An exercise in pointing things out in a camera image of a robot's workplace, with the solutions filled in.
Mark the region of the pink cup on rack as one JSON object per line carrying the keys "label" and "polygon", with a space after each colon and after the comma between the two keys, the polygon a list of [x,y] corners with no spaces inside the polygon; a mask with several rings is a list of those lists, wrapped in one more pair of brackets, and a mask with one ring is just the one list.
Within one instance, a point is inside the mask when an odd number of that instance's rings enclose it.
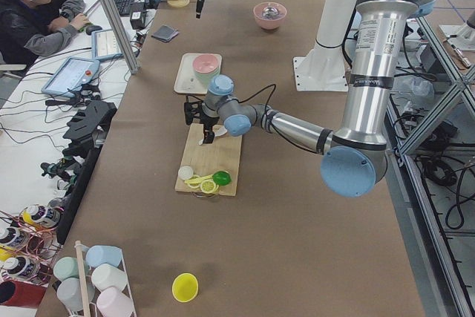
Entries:
{"label": "pink cup on rack", "polygon": [[129,317],[134,311],[132,300],[116,287],[103,290],[96,300],[96,305],[105,317]]}

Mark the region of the stacked green bowls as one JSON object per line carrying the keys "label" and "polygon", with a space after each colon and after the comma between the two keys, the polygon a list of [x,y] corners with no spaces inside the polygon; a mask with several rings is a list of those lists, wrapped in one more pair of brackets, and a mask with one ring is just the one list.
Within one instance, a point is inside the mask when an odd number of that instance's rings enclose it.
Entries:
{"label": "stacked green bowls", "polygon": [[194,76],[196,78],[196,80],[204,87],[204,88],[208,88],[211,80],[216,77],[217,75],[220,74],[220,70],[217,69],[216,71],[214,72],[210,72],[210,73],[198,73],[198,72],[195,72],[194,73]]}

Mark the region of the white ceramic spoon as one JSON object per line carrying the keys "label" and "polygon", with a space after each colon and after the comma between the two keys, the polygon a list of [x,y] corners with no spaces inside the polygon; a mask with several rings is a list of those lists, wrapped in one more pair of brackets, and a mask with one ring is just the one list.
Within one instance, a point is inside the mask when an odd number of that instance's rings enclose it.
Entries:
{"label": "white ceramic spoon", "polygon": [[[218,130],[214,131],[215,137],[223,136],[227,133],[227,129],[224,126],[221,126]],[[199,140],[198,145],[201,146],[203,144],[203,139]]]}

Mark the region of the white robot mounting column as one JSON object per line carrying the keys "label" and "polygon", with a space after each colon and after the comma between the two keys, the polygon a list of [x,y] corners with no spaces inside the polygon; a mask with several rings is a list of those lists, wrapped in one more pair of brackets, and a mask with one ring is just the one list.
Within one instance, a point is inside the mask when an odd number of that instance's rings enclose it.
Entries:
{"label": "white robot mounting column", "polygon": [[348,91],[343,42],[355,5],[356,0],[325,0],[313,49],[294,58],[298,91]]}

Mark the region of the green lime toy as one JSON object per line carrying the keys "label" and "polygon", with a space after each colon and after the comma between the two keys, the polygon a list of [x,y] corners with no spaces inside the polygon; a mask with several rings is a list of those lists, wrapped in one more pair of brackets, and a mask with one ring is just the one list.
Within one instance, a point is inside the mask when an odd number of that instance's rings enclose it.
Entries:
{"label": "green lime toy", "polygon": [[213,181],[219,186],[227,186],[231,183],[231,175],[227,171],[216,171],[212,175]]}

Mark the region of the blue teach pendant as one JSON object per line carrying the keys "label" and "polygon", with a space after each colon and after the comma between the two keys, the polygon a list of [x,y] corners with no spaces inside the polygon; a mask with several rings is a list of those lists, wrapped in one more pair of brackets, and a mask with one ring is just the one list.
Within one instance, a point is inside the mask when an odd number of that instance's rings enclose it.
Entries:
{"label": "blue teach pendant", "polygon": [[41,89],[43,94],[55,97],[74,97],[78,91],[96,78],[100,62],[96,59],[68,57]]}
{"label": "blue teach pendant", "polygon": [[91,33],[92,58],[106,61],[122,57],[119,42],[112,29],[96,30]]}

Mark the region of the aluminium frame post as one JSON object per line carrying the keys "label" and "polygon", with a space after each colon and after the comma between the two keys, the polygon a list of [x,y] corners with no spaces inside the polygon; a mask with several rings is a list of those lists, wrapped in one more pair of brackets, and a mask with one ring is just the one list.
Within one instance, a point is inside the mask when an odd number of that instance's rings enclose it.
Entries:
{"label": "aluminium frame post", "polygon": [[114,0],[99,0],[99,2],[102,5],[102,9],[105,12],[116,40],[118,41],[119,48],[122,51],[128,69],[131,74],[134,75],[139,70],[139,64],[132,50],[131,42],[128,39],[128,34],[123,26],[118,10],[114,4]]}

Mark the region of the large pink ice bowl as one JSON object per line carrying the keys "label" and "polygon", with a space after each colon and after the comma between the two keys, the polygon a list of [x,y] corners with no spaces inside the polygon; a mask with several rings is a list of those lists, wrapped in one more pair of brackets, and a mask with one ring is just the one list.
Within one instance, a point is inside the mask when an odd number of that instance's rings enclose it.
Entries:
{"label": "large pink ice bowl", "polygon": [[265,1],[253,8],[256,24],[264,30],[274,30],[281,26],[287,15],[287,9],[280,3]]}

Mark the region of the yellow paint bottle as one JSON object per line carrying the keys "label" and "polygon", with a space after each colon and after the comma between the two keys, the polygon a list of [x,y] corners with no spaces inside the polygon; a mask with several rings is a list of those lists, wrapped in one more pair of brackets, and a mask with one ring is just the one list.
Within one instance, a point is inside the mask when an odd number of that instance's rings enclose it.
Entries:
{"label": "yellow paint bottle", "polygon": [[61,213],[49,206],[32,205],[25,208],[24,213],[35,224],[46,229],[56,227],[61,219]]}

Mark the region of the lemon slice near bun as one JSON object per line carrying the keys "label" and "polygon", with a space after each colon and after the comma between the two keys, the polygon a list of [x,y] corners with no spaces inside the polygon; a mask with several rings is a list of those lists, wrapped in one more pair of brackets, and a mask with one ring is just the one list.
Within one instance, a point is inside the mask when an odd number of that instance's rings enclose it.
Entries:
{"label": "lemon slice near bun", "polygon": [[200,183],[187,183],[186,185],[191,189],[199,189],[200,188]]}

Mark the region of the blue teach pendant far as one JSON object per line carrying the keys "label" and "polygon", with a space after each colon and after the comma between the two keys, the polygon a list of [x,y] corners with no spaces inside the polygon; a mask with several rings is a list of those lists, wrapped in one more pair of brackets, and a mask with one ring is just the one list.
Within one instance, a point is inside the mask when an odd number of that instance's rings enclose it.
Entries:
{"label": "blue teach pendant far", "polygon": [[96,30],[91,33],[92,58],[106,61],[122,57],[119,42],[112,29]]}

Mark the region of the black slotted stand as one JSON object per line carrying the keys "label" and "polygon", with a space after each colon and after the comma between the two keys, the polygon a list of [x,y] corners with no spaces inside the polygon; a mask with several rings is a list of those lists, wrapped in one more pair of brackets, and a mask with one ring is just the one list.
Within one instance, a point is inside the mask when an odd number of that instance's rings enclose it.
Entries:
{"label": "black slotted stand", "polygon": [[93,100],[85,109],[79,109],[67,123],[69,129],[63,138],[70,140],[62,153],[64,156],[86,158],[93,148],[101,148],[117,112],[113,102]]}

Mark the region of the grey folded cloth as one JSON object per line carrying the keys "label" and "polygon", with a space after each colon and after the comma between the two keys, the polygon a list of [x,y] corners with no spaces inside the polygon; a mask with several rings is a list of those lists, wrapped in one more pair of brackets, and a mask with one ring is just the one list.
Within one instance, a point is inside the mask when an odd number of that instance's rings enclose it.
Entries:
{"label": "grey folded cloth", "polygon": [[179,34],[179,30],[168,25],[162,25],[158,30],[152,33],[151,37],[161,42],[170,42],[174,37]]}

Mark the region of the small pink bowl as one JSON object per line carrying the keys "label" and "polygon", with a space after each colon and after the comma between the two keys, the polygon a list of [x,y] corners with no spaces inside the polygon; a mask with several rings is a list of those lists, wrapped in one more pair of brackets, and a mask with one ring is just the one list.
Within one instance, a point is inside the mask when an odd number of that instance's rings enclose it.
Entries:
{"label": "small pink bowl", "polygon": [[218,73],[220,70],[219,59],[214,54],[200,54],[192,61],[192,68],[197,74]]}

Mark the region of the seated person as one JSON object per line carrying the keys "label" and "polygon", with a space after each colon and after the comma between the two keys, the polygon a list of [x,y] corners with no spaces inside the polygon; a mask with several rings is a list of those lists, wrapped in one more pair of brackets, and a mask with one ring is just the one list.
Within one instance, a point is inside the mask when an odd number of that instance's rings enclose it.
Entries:
{"label": "seated person", "polygon": [[91,22],[83,0],[1,0],[1,55],[31,66],[66,48]]}

